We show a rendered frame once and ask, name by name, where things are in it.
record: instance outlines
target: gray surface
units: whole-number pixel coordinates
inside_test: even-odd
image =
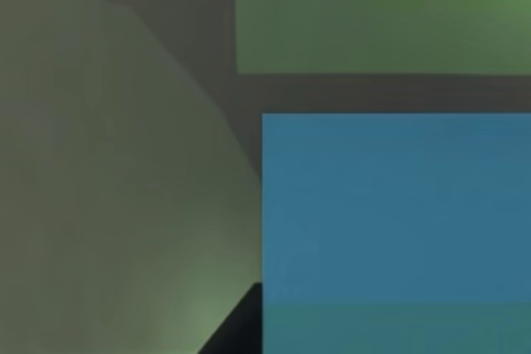
[[[193,352],[260,279],[257,177],[132,14],[0,9],[0,352]]]

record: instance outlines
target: black shape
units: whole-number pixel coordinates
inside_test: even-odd
[[[261,354],[262,315],[262,284],[254,284],[199,354]]]

